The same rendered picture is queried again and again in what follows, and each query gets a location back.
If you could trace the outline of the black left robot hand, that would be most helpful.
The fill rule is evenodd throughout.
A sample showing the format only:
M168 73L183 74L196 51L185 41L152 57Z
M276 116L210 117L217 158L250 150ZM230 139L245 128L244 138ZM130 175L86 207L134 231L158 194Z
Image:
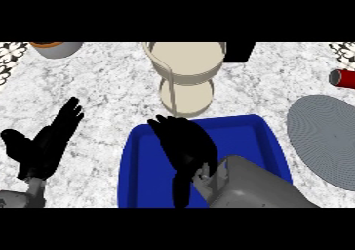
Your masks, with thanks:
M8 156L19 163L18 179L46 180L55 173L68 141L84 118L80 100L71 97L65 102L52 123L30 139L19 131L5 129L0 138Z

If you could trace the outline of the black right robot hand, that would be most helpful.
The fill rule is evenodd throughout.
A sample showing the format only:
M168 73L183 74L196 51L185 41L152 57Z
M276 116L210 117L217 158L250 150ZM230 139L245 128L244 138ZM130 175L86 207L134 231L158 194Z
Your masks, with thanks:
M217 149L204 128L183 117L157 115L148 125L158 137L171 168L173 207L185 208L191 199L191 182L198 170L210 178L217 169Z

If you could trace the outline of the blue tray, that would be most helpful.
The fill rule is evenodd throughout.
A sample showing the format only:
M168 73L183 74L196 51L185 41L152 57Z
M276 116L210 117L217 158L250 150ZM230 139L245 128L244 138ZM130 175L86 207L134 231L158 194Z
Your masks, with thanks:
M292 183L289 169L275 134L257 115L195 119L217 147L217 159L242 156ZM120 208L171 208L174 169L164 155L158 137L148 124L137 125L123 149L117 201Z

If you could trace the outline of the cream tiered basket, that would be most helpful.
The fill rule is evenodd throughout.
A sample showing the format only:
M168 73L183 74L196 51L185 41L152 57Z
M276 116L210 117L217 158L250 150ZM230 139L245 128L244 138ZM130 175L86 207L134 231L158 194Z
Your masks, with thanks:
M164 108L177 117L199 116L211 103L213 82L226 54L225 42L143 42L152 68L161 77Z

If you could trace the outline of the grey bowl with orange inside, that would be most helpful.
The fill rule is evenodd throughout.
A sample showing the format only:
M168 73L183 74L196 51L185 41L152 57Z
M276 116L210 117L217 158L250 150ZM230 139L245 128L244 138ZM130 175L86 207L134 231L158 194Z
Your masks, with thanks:
M47 59L62 59L70 57L83 46L83 42L30 42L30 44Z

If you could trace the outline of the grey round placemat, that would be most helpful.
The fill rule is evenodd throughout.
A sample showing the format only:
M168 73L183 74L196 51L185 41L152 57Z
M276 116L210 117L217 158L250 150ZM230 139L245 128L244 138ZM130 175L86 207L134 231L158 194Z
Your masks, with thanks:
M313 173L355 191L355 106L326 95L301 97L288 108L287 135Z

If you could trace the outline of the black appliance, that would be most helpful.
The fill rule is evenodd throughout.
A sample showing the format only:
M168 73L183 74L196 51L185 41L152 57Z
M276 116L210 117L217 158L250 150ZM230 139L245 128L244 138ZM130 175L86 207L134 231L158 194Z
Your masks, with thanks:
M244 63L251 56L254 46L254 42L227 42L223 61L226 63Z

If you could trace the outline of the red can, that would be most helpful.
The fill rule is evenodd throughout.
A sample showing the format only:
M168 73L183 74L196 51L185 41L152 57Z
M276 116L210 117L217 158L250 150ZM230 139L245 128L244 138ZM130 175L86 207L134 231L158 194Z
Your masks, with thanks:
M328 75L332 86L355 89L355 71L335 69Z

